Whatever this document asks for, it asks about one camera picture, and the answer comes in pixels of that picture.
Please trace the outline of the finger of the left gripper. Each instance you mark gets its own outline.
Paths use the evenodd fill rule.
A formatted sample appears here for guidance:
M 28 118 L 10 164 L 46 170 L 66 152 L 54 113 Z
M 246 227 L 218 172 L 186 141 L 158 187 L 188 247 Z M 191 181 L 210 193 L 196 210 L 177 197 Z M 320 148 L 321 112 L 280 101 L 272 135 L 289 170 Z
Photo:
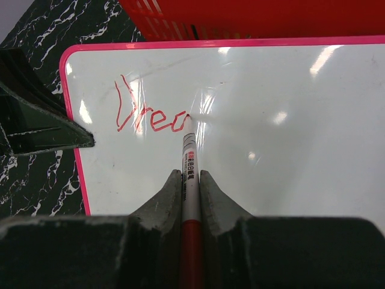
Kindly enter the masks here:
M 25 156 L 94 146 L 70 120 L 21 49 L 1 49 L 1 154 Z

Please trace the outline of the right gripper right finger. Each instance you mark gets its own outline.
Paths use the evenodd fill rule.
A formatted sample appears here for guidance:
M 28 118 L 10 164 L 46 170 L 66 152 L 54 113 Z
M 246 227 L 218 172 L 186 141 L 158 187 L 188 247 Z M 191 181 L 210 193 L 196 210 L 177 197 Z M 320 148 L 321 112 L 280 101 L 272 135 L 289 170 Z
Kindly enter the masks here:
M 207 288 L 383 288 L 384 235 L 355 217 L 256 217 L 200 173 Z

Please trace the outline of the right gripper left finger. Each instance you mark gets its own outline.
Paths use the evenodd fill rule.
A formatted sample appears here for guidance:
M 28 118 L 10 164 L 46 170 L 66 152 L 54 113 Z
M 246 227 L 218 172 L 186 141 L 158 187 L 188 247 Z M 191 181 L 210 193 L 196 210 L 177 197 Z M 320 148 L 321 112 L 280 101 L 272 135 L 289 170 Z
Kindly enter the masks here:
M 2 288 L 177 288 L 182 175 L 126 216 L 1 220 Z

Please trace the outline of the red whiteboard marker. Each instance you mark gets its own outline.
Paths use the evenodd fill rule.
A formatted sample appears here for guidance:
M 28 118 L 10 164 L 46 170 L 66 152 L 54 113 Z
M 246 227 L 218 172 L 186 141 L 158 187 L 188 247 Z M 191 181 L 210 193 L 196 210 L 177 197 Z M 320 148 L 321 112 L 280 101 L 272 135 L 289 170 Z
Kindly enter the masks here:
M 203 288 L 203 237 L 195 124 L 186 116 L 182 145 L 180 288 Z

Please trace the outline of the pink framed whiteboard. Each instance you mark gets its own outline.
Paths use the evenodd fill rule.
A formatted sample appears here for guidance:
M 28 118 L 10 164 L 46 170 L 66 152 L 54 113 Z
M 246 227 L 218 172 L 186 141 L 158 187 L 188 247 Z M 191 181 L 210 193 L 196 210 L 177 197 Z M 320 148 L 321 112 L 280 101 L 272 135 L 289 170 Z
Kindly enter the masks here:
M 255 215 L 384 222 L 384 37 L 74 45 L 60 60 L 87 214 L 129 214 L 182 166 Z

